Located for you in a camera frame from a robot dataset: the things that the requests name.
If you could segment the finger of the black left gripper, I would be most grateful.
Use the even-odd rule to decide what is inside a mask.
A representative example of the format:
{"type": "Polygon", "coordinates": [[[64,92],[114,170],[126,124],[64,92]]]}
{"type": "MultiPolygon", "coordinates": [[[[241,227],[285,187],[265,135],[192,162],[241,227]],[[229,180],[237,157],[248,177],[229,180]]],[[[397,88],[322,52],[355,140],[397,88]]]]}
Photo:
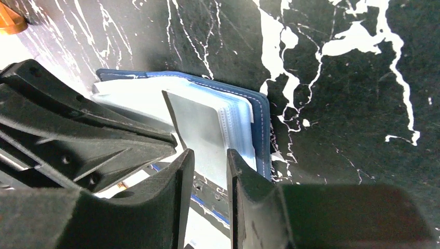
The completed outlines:
{"type": "Polygon", "coordinates": [[[1,70],[1,183],[109,189],[175,153],[169,132],[76,92],[37,61],[1,70]]]}

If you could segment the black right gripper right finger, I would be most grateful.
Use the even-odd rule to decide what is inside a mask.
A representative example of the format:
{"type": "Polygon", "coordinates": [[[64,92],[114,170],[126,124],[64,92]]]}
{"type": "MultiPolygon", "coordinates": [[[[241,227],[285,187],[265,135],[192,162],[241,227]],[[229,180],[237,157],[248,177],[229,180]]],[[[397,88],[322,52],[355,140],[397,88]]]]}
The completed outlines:
{"type": "Polygon", "coordinates": [[[227,150],[232,248],[436,248],[410,195],[392,185],[274,184],[227,150]]]}

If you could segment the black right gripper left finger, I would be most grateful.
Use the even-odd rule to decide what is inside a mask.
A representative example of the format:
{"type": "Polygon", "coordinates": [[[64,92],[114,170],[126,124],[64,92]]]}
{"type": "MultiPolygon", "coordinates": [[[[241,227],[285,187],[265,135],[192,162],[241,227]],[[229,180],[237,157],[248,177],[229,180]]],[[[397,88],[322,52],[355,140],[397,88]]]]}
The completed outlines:
{"type": "Polygon", "coordinates": [[[1,191],[1,248],[183,248],[195,155],[112,198],[80,189],[1,191]]]}

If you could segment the blue leather card holder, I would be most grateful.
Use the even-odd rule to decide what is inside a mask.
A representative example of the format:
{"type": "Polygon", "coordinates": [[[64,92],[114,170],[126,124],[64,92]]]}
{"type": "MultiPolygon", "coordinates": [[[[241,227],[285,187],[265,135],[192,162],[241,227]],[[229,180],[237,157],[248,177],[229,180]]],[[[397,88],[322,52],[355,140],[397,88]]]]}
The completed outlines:
{"type": "Polygon", "coordinates": [[[196,172],[217,186],[227,185],[228,149],[271,178],[270,109],[262,93],[176,71],[96,74],[93,100],[171,131],[195,152],[196,172]]]}

